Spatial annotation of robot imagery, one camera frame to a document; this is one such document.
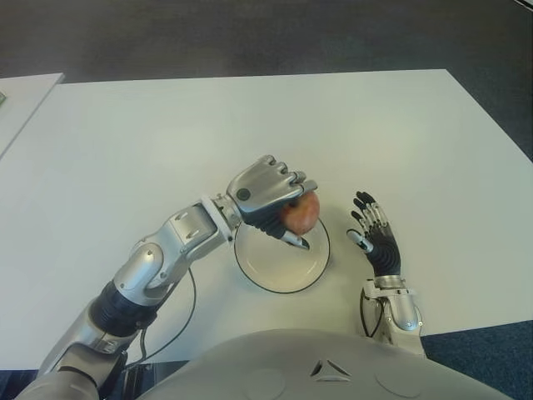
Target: floor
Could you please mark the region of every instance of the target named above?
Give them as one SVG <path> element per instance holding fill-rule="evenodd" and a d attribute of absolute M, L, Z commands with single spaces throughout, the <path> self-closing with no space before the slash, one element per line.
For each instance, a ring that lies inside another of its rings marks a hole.
<path fill-rule="evenodd" d="M 0 77 L 63 72 L 72 83 L 445 68 L 533 160 L 532 15 L 513 0 L 0 0 Z M 429 358 L 531 399 L 532 325 L 423 342 Z M 124 398 L 157 382 L 134 375 Z M 33 377 L 0 372 L 0 398 Z"/>

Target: gray carpet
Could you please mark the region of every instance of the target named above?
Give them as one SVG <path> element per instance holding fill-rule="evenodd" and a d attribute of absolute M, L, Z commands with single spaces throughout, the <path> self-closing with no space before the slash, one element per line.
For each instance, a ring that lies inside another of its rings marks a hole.
<path fill-rule="evenodd" d="M 533 158 L 532 28 L 512 0 L 0 0 L 0 76 L 446 68 Z"/>

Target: blue carpet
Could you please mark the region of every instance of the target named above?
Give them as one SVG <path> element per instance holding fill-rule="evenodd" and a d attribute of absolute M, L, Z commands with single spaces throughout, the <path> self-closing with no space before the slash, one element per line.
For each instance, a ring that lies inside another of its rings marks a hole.
<path fill-rule="evenodd" d="M 15 398 L 37 376 L 37 370 L 0 371 L 0 400 Z"/>
<path fill-rule="evenodd" d="M 517 400 L 533 398 L 533 321 L 424 336 L 429 359 Z"/>

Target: triangular logo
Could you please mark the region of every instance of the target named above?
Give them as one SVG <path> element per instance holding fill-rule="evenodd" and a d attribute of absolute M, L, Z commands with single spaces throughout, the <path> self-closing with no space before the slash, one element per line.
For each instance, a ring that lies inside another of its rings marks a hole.
<path fill-rule="evenodd" d="M 350 373 L 332 360 L 318 360 L 311 371 L 315 382 L 350 382 Z"/>

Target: robot finger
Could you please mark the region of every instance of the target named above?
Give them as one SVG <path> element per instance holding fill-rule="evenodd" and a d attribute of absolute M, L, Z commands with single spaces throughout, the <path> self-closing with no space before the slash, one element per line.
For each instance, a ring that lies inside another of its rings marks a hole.
<path fill-rule="evenodd" d="M 359 246 L 363 252 L 365 253 L 371 253 L 372 250 L 374 250 L 374 245 L 366 239 L 364 236 L 362 236 L 358 231 L 355 229 L 348 229 L 346 231 L 346 235 L 357 245 Z"/>
<path fill-rule="evenodd" d="M 376 218 L 372 215 L 371 209 L 367 207 L 366 204 L 362 202 L 359 198 L 355 197 L 353 199 L 353 203 L 361 210 L 363 216 L 365 217 L 368 223 L 368 229 L 372 230 L 376 225 Z"/>
<path fill-rule="evenodd" d="M 276 163 L 276 159 L 274 158 L 274 156 L 267 155 L 259 158 L 259 162 L 265 163 L 267 165 L 274 165 Z"/>
<path fill-rule="evenodd" d="M 372 203 L 375 203 L 376 200 L 374 200 L 374 198 L 368 194 L 367 192 L 357 192 L 356 195 L 361 199 L 362 202 L 364 202 L 365 204 L 372 204 Z"/>
<path fill-rule="evenodd" d="M 363 229 L 363 232 L 365 233 L 365 236 L 367 237 L 370 232 L 370 229 L 368 227 L 368 221 L 366 220 L 366 218 L 364 218 L 360 213 L 356 211 L 352 211 L 351 216 L 354 217 L 359 222 L 359 225 L 361 225 L 361 228 Z"/>
<path fill-rule="evenodd" d="M 389 220 L 387 219 L 383 208 L 381 208 L 381 206 L 377 202 L 371 204 L 370 207 L 377 220 L 379 221 L 380 226 L 382 228 L 387 227 L 389 225 Z"/>
<path fill-rule="evenodd" d="M 307 179 L 307 175 L 303 171 L 295 171 L 290 174 L 291 183 L 302 183 Z"/>
<path fill-rule="evenodd" d="M 291 246 L 301 248 L 303 250 L 309 250 L 311 248 L 309 242 L 305 238 L 296 235 L 288 229 L 285 231 L 285 233 L 283 233 L 281 240 L 287 244 L 290 244 Z"/>
<path fill-rule="evenodd" d="M 289 171 L 289 168 L 287 168 L 286 164 L 284 162 L 279 162 L 276 164 L 276 169 L 280 174 L 286 174 Z"/>
<path fill-rule="evenodd" d="M 298 183 L 298 186 L 301 188 L 301 194 L 306 194 L 318 189 L 318 185 L 313 180 Z"/>

